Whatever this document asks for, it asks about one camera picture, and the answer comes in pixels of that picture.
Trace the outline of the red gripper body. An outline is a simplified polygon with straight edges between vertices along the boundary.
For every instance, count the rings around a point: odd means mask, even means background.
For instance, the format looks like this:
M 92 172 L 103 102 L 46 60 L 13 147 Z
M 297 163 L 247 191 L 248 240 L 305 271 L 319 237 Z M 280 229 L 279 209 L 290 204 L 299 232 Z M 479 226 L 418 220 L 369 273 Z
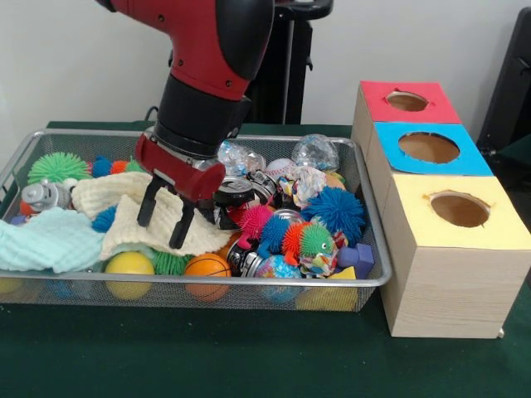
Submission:
M 222 184 L 226 169 L 216 158 L 200 160 L 176 153 L 142 133 L 135 147 L 141 167 L 162 178 L 174 191 L 192 202 L 210 199 Z

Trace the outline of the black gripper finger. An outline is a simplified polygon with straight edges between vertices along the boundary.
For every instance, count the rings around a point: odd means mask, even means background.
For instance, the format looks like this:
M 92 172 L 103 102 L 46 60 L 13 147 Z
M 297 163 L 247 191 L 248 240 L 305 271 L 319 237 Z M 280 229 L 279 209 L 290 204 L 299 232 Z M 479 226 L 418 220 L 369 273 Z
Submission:
M 153 176 L 146 188 L 137 216 L 137 222 L 141 227 L 147 227 L 149 225 L 156 206 L 157 192 L 162 187 L 166 187 L 166 182 L 161 177 Z
M 168 245 L 172 249 L 181 249 L 194 217 L 195 203 L 183 198 L 182 217 L 175 224 Z

